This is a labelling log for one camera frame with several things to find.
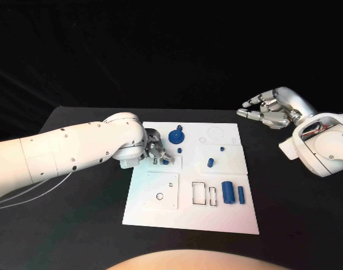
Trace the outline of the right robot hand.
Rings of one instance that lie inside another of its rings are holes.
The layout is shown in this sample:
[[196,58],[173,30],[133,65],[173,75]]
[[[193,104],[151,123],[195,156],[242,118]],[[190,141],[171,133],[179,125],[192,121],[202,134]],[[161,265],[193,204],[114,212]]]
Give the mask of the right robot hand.
[[317,115],[317,110],[292,89],[278,87],[252,97],[236,113],[271,129],[282,129],[291,123],[298,126]]

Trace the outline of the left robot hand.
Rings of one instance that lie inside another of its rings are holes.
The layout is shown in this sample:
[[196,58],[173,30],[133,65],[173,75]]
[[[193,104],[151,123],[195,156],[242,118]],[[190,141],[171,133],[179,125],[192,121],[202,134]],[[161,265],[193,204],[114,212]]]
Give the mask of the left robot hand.
[[166,152],[158,131],[153,128],[146,128],[146,135],[144,158],[153,158],[173,163],[174,158]]

